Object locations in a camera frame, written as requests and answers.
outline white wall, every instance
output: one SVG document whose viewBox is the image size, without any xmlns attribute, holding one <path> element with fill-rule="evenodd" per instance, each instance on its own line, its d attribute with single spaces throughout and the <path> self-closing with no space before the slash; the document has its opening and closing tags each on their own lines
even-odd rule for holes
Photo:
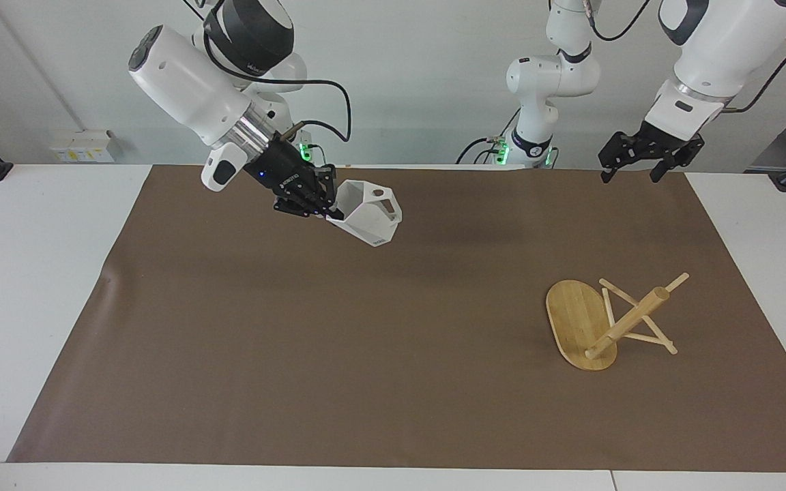
<svg viewBox="0 0 786 491">
<path fill-rule="evenodd" d="M 312 131 L 337 164 L 451 162 L 465 143 L 498 133 L 517 108 L 505 86 L 511 60 L 555 50 L 544 36 L 543 0 L 282 3 L 310 74 L 334 78 L 352 95 L 352 143 Z M 606 2 L 600 29 L 617 32 L 640 3 Z M 614 131 L 639 127 L 678 57 L 658 25 L 658 4 L 623 40 L 595 44 L 605 75 L 593 96 L 558 100 L 559 165 L 596 168 L 596 152 Z M 115 131 L 127 161 L 203 159 L 199 140 L 156 108 L 126 71 L 131 50 L 150 27 L 165 23 L 188 33 L 197 26 L 179 0 L 0 0 L 0 13 L 78 120 Z M 49 102 L 49 93 L 24 84 L 15 56 L 0 46 L 0 149 L 17 162 L 49 159 L 46 131 L 74 123 Z M 771 68 L 760 71 L 760 82 Z M 295 118 L 344 124 L 343 103 L 331 88 L 309 87 L 288 99 Z M 692 168 L 744 170 L 785 127 L 786 70 L 760 106 L 704 131 L 708 148 Z M 27 151 L 19 152 L 12 139 Z"/>
</svg>

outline wooden base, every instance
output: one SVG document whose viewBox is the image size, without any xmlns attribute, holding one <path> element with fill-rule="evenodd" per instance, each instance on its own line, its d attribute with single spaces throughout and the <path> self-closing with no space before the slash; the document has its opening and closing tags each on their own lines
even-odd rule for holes
<svg viewBox="0 0 786 491">
<path fill-rule="evenodd" d="M 564 280 L 552 286 L 545 304 L 559 353 L 581 370 L 605 370 L 617 359 L 612 345 L 590 360 L 585 354 L 611 326 L 602 296 L 586 283 Z"/>
</svg>

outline wooden object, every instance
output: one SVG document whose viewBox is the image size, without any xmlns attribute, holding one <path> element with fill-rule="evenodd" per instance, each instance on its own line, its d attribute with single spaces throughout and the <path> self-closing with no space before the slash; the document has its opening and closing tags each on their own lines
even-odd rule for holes
<svg viewBox="0 0 786 491">
<path fill-rule="evenodd" d="M 546 298 L 548 315 L 554 338 L 561 354 L 568 363 L 582 370 L 604 370 L 617 359 L 617 342 L 629 338 L 664 346 L 677 354 L 673 342 L 667 338 L 650 314 L 668 301 L 670 292 L 689 278 L 683 273 L 668 286 L 657 286 L 641 301 L 628 295 L 608 280 L 601 279 L 602 296 L 591 286 L 574 280 L 564 280 L 551 287 Z M 609 292 L 627 301 L 632 308 L 615 321 Z M 631 333 L 642 321 L 651 329 L 655 338 Z"/>
<path fill-rule="evenodd" d="M 581 370 L 605 370 L 617 358 L 617 346 L 593 360 L 585 349 L 611 328 L 602 297 L 586 283 L 565 280 L 551 287 L 545 301 L 559 353 Z"/>
</svg>

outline white 3d printed part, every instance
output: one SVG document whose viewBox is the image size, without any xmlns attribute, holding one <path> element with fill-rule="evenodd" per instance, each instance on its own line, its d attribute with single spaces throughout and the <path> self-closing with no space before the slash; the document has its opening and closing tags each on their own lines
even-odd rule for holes
<svg viewBox="0 0 786 491">
<path fill-rule="evenodd" d="M 402 208 L 393 190 L 367 181 L 347 180 L 339 186 L 337 198 L 336 206 L 344 220 L 327 217 L 332 224 L 374 248 L 393 239 L 402 221 Z"/>
</svg>

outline brown mat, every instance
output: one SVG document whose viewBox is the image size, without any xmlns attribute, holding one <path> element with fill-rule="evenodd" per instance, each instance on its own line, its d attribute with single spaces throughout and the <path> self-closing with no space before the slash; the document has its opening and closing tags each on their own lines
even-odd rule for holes
<svg viewBox="0 0 786 491">
<path fill-rule="evenodd" d="M 685 177 L 341 174 L 396 190 L 392 243 L 155 167 L 9 461 L 786 472 L 786 354 Z M 683 271 L 679 355 L 559 355 L 555 282 Z"/>
</svg>

